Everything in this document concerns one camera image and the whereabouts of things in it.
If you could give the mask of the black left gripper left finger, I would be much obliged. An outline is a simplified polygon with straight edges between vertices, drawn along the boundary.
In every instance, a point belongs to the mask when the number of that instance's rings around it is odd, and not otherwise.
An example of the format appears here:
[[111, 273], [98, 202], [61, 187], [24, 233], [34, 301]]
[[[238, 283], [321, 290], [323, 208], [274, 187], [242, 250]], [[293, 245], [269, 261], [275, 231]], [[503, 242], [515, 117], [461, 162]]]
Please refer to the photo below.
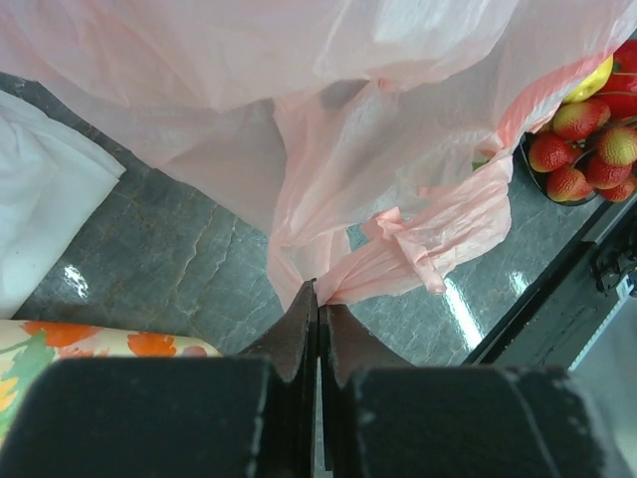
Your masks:
[[240, 352], [267, 366], [256, 416], [250, 477], [312, 477], [319, 351], [314, 283], [303, 283], [288, 310]]

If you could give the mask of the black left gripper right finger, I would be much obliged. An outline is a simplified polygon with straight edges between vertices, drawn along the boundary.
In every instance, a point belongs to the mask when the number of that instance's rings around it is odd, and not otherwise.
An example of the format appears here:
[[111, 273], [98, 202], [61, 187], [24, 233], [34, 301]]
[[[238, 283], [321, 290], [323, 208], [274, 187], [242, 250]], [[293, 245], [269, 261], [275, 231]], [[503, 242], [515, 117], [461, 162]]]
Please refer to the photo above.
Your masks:
[[410, 367], [345, 305], [318, 309], [323, 450], [325, 468], [334, 477], [345, 475], [345, 464], [355, 446], [346, 436], [352, 412], [345, 404], [345, 388], [352, 373], [378, 367]]

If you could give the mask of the pink plastic bag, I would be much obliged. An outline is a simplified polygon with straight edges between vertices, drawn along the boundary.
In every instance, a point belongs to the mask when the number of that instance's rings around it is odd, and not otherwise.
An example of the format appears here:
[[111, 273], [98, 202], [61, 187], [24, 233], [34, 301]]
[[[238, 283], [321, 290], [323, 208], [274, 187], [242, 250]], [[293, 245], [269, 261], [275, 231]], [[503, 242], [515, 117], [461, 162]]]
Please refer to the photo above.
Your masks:
[[1, 69], [269, 237], [283, 306], [445, 277], [510, 231], [512, 154], [632, 1], [5, 1]]

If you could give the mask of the red fake fruit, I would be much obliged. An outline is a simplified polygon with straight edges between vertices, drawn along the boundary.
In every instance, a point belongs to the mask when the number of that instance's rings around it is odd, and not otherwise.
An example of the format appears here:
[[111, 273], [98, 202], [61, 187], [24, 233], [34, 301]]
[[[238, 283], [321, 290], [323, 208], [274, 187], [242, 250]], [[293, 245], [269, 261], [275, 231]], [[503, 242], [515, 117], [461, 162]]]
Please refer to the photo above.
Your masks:
[[613, 54], [612, 78], [632, 77], [636, 75], [637, 40], [629, 39]]

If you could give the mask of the floral patterned cloth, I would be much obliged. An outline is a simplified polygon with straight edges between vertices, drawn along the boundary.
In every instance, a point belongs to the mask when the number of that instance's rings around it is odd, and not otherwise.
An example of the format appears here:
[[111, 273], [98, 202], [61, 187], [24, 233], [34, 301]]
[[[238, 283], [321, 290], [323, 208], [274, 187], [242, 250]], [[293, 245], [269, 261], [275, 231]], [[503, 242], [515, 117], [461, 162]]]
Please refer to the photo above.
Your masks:
[[1, 322], [1, 437], [5, 438], [31, 383], [60, 359], [217, 357], [196, 338], [42, 321]]

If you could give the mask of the white cloth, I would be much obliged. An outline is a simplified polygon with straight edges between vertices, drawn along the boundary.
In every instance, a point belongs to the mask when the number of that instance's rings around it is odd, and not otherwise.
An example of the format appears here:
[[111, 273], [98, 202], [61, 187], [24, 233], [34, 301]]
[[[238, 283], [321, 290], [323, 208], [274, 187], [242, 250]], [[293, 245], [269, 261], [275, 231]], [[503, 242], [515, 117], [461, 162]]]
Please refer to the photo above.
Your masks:
[[124, 171], [76, 130], [2, 94], [2, 318], [26, 302]]

